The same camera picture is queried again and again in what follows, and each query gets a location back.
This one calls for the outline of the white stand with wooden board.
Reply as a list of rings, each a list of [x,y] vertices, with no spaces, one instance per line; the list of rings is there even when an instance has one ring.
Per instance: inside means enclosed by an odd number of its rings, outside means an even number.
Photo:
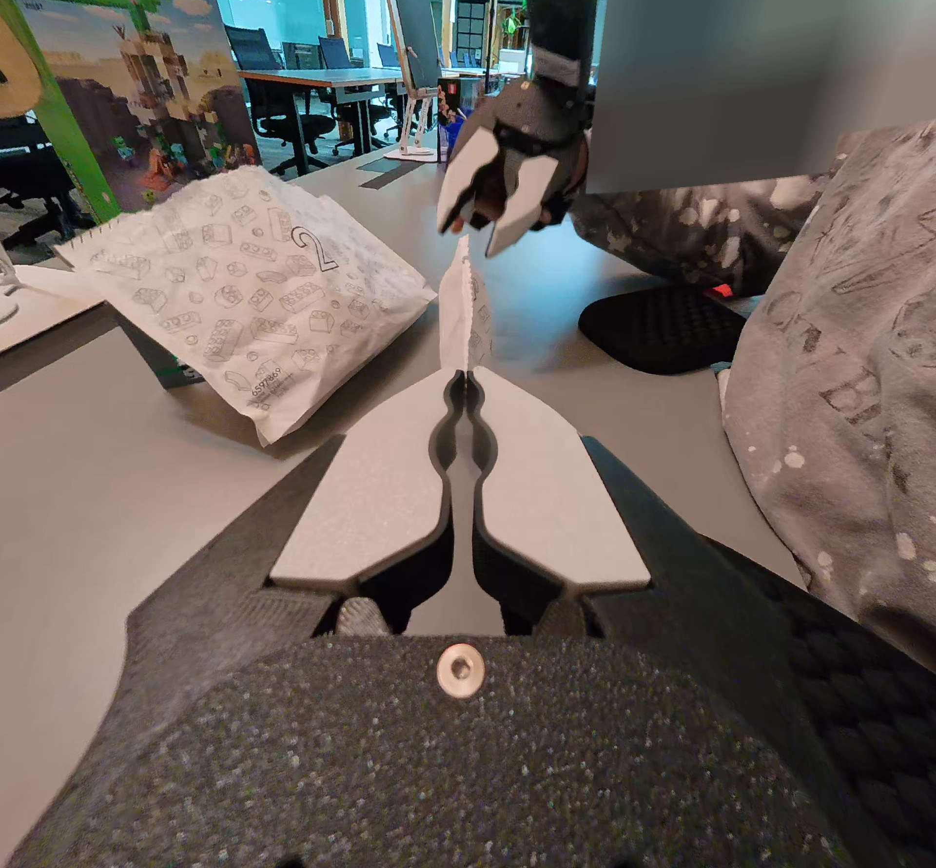
[[[25,115],[29,121],[39,122],[37,104],[42,96],[42,87],[36,63],[7,19],[2,19],[1,120]],[[25,205],[29,203],[44,207],[38,200],[29,200]],[[14,210],[2,207],[2,221],[11,220],[12,211]],[[91,226],[89,217],[82,212],[81,215],[81,226],[78,230]],[[28,247],[11,250],[5,248],[6,236],[16,230],[2,228],[2,351],[64,324],[100,303],[94,291],[79,281],[68,268],[62,270],[40,265],[15,264],[14,254]]]

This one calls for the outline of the small white printed paper bag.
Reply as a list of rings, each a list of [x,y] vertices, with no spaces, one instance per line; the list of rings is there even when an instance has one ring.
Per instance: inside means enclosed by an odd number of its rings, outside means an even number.
[[[468,373],[488,365],[493,346],[492,312],[484,278],[472,264],[466,235],[459,239],[440,281],[438,308],[440,366]]]

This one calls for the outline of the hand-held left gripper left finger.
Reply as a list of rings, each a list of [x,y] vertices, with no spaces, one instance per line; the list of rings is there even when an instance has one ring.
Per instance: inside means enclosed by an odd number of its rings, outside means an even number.
[[[269,575],[278,587],[368,598],[391,632],[442,590],[454,562],[448,469],[464,373],[439,370],[339,438]]]

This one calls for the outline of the green lego set box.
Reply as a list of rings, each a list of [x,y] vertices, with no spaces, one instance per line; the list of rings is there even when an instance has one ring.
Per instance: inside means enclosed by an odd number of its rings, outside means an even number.
[[[31,111],[98,222],[262,164],[219,0],[2,0]]]

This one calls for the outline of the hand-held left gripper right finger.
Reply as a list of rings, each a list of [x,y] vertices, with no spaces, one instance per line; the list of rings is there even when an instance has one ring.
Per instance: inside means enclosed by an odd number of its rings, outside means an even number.
[[[638,592],[650,573],[583,438],[551,406],[488,368],[468,374],[474,577],[508,633],[559,605]]]

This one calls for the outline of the white stand with black board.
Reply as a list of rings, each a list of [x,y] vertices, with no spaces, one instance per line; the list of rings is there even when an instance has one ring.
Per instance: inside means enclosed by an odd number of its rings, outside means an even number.
[[[404,124],[390,158],[437,161],[437,148],[423,142],[429,115],[438,102],[442,74],[430,1],[387,0],[387,5],[405,91]]]

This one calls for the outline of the small dark red-label box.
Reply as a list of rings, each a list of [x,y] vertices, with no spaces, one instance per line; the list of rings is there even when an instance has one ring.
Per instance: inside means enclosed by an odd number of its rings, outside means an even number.
[[[456,74],[438,80],[437,120],[439,160],[446,163],[462,126],[485,96],[484,76]]]

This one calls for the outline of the person's right forearm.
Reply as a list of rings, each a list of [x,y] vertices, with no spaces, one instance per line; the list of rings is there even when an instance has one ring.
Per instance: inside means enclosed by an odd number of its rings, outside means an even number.
[[[841,161],[820,174],[642,193],[579,193],[576,232],[654,277],[761,295]]]

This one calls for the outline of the grey splattered hoodie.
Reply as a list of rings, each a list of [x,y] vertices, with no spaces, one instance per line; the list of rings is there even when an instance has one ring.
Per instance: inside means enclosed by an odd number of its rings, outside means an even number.
[[[811,594],[934,671],[934,121],[846,148],[744,325],[722,421]]]

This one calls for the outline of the wooden-edged office desk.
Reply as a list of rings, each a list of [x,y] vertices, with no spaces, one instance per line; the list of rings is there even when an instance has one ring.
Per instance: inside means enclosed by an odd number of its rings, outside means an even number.
[[[299,91],[319,87],[338,90],[344,86],[377,86],[373,95],[386,86],[395,87],[402,96],[406,96],[404,76],[398,68],[352,68],[344,70],[240,70],[238,76],[248,88],[263,89],[275,102],[283,102],[286,107],[287,122],[298,128],[298,173],[304,175],[309,170],[304,134],[299,123],[294,96]],[[395,149],[399,145],[388,144],[364,132],[363,140],[371,140],[371,153],[375,149]]]

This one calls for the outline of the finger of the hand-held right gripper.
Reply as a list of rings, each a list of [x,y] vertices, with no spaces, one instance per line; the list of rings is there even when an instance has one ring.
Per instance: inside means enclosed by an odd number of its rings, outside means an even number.
[[[463,130],[440,188],[436,228],[457,231],[470,223],[483,228],[503,215],[503,151],[489,130]]]
[[[559,161],[542,155],[521,161],[515,171],[516,187],[507,196],[503,211],[494,223],[485,256],[492,259],[512,247],[532,230],[541,214],[544,199],[552,196]]]

